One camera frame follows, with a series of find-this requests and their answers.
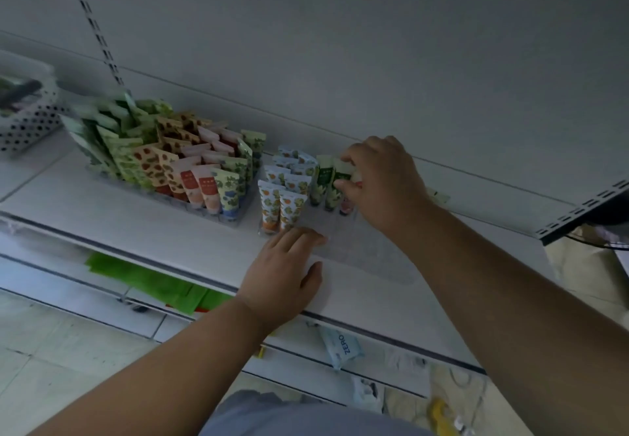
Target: finger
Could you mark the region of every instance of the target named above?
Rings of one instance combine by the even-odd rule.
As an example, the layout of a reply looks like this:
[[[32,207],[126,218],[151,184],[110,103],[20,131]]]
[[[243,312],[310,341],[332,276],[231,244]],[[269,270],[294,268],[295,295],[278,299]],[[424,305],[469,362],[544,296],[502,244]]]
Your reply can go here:
[[[313,249],[319,245],[323,245],[328,241],[328,239],[319,234],[316,231],[310,230],[310,232],[303,233],[299,236],[299,239],[295,241],[291,249],[288,251],[289,254],[294,254],[296,256],[303,257],[304,262],[310,254],[312,254]]]
[[[395,146],[398,150],[402,150],[404,151],[404,145],[402,143],[399,142],[399,140],[396,137],[393,137],[391,135],[389,135],[388,137],[384,138],[386,141],[388,141],[389,143],[391,143],[393,146]]]
[[[334,181],[334,186],[341,191],[342,193],[344,193],[351,202],[353,202],[354,204],[358,204],[358,201],[360,200],[360,194],[362,193],[362,189],[359,188],[359,186],[356,185],[356,183],[351,182],[347,179],[336,179]]]
[[[365,143],[354,143],[341,155],[341,161],[352,162],[360,167],[361,163],[364,163],[373,154],[375,151],[371,146]]]
[[[385,141],[378,137],[369,137],[365,140],[365,144],[375,151],[383,151],[386,149]]]
[[[310,266],[306,277],[301,281],[301,292],[299,293],[299,304],[304,309],[315,298],[316,293],[323,282],[323,263],[315,262]]]
[[[288,228],[282,229],[280,232],[278,232],[272,238],[266,241],[266,243],[262,246],[262,249],[272,249],[273,247],[275,247],[277,243],[282,239],[282,237],[284,237],[284,234],[286,234],[289,230],[290,229]]]
[[[308,227],[294,227],[290,229],[286,234],[282,236],[279,242],[276,244],[276,249],[283,250],[284,252],[288,252],[293,244],[300,238],[302,234],[305,234],[308,231],[312,231]]]

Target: forearm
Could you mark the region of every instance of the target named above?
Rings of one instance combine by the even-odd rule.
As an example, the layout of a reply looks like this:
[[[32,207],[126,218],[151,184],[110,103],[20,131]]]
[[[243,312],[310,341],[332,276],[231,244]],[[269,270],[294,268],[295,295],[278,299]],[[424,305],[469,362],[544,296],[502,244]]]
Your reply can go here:
[[[232,299],[32,434],[196,436],[265,337],[251,310]]]
[[[394,241],[534,434],[628,432],[624,329],[445,210],[415,222]]]

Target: person's left hand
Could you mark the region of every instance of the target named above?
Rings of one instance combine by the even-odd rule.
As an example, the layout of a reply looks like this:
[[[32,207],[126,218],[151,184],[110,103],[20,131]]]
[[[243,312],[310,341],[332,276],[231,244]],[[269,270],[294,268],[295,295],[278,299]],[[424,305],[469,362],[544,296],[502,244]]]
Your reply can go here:
[[[249,267],[236,298],[268,333],[294,319],[315,297],[323,263],[311,265],[305,277],[304,266],[313,249],[326,241],[310,228],[282,231],[269,239]]]

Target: hand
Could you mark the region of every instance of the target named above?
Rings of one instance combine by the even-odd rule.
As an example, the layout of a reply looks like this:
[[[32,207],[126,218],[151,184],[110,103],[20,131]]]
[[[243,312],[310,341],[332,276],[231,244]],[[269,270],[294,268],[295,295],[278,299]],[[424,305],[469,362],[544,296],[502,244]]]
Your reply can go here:
[[[321,285],[322,262],[315,262],[304,277],[313,249],[327,239],[305,228],[282,231],[269,239],[245,274],[236,298],[273,330],[294,319],[313,299]]]
[[[413,158],[396,138],[369,137],[350,146],[341,159],[358,168],[362,188],[343,179],[334,181],[334,185],[390,239],[431,205]]]

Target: person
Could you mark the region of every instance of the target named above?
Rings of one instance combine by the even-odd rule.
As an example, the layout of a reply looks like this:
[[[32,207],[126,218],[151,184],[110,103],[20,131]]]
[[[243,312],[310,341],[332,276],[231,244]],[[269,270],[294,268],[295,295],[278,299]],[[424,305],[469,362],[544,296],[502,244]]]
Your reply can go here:
[[[363,186],[335,185],[413,261],[466,344],[529,429],[540,435],[629,434],[629,334],[433,204],[394,137],[342,156]],[[321,284],[306,261],[325,237],[271,238],[225,302],[102,382],[33,435],[192,436],[427,434],[357,409],[236,393],[210,417],[263,339]]]

